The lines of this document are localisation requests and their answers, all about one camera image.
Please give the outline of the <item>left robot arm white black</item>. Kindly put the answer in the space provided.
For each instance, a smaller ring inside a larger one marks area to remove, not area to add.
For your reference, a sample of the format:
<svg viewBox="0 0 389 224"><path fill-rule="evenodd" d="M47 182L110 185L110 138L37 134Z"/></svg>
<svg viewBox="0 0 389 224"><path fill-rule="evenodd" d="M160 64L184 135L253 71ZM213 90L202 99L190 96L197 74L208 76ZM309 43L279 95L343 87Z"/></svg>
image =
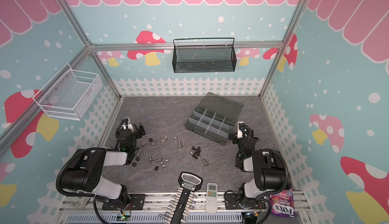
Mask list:
<svg viewBox="0 0 389 224"><path fill-rule="evenodd" d="M137 140L146 135L142 123L135 124L123 118L115 131L114 148L78 149L64 164L56 178L57 191L69 197L90 197L116 208L131 204L127 187L102 176L110 166L125 166L136 158Z"/></svg>

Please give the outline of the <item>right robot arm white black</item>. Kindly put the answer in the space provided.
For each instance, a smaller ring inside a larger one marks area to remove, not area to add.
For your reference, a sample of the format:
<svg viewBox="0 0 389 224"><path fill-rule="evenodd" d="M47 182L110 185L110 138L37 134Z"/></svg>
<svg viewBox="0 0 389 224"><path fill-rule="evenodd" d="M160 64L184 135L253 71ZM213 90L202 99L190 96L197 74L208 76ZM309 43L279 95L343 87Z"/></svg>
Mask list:
<svg viewBox="0 0 389 224"><path fill-rule="evenodd" d="M266 196L291 189L290 172L281 153L273 149L257 150L255 146L259 138L247 124L239 121L237 133L230 138L238 146L235 167L253 173L253 179L240 186L232 205L249 209L261 205Z"/></svg>

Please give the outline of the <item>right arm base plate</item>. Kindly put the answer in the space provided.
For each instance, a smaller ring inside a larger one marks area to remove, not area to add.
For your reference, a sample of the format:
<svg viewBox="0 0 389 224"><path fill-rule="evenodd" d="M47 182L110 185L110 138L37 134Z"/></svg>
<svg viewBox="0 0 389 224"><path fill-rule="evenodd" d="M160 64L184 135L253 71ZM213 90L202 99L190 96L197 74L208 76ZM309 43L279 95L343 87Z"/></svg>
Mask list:
<svg viewBox="0 0 389 224"><path fill-rule="evenodd" d="M247 198L244 195L241 196L232 191L227 191L223 195L225 208L227 210L264 210L266 209L266 204L263 201L257 199Z"/></svg>

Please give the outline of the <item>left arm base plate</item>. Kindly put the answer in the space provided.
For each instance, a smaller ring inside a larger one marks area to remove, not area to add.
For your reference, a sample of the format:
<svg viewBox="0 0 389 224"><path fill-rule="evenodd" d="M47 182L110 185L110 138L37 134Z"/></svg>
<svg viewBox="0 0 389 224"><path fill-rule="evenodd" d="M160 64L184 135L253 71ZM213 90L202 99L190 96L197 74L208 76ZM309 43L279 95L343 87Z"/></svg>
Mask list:
<svg viewBox="0 0 389 224"><path fill-rule="evenodd" d="M145 194L129 194L127 197L120 196L119 199L104 202L102 210L143 210L145 204Z"/></svg>

